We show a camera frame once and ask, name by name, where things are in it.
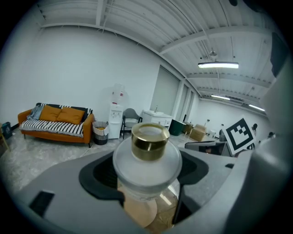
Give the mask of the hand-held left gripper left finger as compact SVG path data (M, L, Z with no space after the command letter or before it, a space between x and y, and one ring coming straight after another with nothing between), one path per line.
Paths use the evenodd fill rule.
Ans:
M44 234L149 234L124 211L112 156L51 166L14 196L16 206Z

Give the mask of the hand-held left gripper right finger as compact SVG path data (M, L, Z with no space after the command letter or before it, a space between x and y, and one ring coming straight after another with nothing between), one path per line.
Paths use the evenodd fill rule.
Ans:
M243 186L251 156L237 158L205 154L181 148L180 151L202 160L208 173L183 191L200 208L164 231L164 234L224 234L228 215Z

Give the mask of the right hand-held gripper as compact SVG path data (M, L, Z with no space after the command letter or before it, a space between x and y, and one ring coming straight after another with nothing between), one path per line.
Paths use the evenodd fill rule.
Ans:
M235 157L243 150L255 143L255 134L252 127L247 123L245 117L238 117L229 122L227 126L221 127L230 154ZM207 154L217 154L215 141L189 142L184 145L185 149Z

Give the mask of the clear bottle with gold cap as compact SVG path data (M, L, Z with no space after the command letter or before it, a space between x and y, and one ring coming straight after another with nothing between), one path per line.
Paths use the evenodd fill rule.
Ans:
M162 125L138 123L114 151L115 172L125 193L133 199L152 200L179 176L182 156L169 137Z

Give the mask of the person's right forearm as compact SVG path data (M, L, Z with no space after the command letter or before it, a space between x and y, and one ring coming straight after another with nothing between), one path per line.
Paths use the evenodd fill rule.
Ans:
M251 156L253 149L243 149L234 155L235 158L239 157L240 155L244 156Z

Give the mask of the round glass table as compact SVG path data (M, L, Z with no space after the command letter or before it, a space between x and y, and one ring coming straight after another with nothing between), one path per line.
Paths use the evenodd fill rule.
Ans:
M125 196L125 212L144 229L152 234L160 234L174 226L173 218L180 191L177 181L148 201L139 201L130 196L120 182L118 182L117 190Z

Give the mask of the grey roller blind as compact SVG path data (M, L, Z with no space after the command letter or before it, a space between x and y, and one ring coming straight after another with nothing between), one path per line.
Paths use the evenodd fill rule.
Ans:
M190 93L190 103L189 103L189 108L188 108L188 122L190 122L190 115L193 107L193 102L194 102L194 92L191 91Z
M150 110L172 115L180 80L160 66Z
M180 100L180 104L179 104L179 109L178 109L179 121L181 121L181 115L183 113L183 108L184 108L184 103L185 103L185 99L186 99L186 96L187 96L187 91L188 91L188 87L186 85L184 85L181 100Z

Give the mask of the white sink cabinet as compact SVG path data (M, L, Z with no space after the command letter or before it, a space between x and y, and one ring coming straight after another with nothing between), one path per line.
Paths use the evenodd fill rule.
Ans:
M169 129L173 117L163 112L154 112L151 110L143 110L142 122L160 124Z

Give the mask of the grey chair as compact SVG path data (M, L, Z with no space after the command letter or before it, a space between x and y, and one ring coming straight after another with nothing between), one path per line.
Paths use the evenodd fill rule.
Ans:
M132 119L132 120L136 120L136 121L135 122L127 122L126 119ZM123 111L120 134L122 134L123 138L125 138L125 132L126 132L125 129L129 128L131 130L133 126L135 126L136 124L141 123L141 122L142 122L142 117L139 116L134 109L127 108L126 110Z

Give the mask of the grey white laundry basket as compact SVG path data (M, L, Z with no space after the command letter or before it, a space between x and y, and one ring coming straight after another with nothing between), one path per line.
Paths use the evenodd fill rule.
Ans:
M97 145L105 145L109 138L108 122L94 121L92 123L93 141Z

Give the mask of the white water dispenser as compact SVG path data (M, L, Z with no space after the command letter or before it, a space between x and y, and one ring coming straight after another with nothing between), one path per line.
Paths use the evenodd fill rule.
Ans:
M109 139L119 139L120 129L123 117L123 107L119 104L112 103L109 113Z

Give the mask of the orange cushion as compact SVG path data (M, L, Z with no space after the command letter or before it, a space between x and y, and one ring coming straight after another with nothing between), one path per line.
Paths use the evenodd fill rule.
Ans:
M49 105L45 105L42 109L39 120L48 121L48 122L56 122L57 117L61 113L61 109L56 107L51 107Z
M82 110L74 109L71 107L63 107L56 121L78 125L81 123L84 113L85 112Z

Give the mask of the wooden side table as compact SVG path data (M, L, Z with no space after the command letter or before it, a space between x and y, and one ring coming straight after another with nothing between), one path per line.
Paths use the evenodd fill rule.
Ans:
M8 146L8 144L7 144L7 142L6 142L6 139L5 139L5 137L4 137L4 135L3 135L3 132L2 132L2 123L0 123L0 137L1 137L2 140L3 140L3 143L4 143L5 147L6 147L6 149L10 152L10 151L11 151L11 150L10 150L10 147Z

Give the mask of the clear water dispenser bottle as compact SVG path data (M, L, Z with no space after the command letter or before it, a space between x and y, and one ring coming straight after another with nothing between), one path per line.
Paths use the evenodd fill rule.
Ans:
M121 105L124 100L125 87L121 84L114 84L111 102L113 104Z

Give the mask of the grey-blue garment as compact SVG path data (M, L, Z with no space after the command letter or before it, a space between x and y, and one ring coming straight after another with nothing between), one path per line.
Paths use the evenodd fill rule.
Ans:
M31 113L27 116L27 120L38 121L40 115L42 113L43 107L40 105L36 105L32 110Z

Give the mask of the dark storage box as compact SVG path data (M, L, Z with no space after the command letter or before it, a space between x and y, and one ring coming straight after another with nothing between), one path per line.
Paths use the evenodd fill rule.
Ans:
M12 130L11 130L11 123L5 122L2 124L1 131L4 135L5 139L9 139L12 136Z

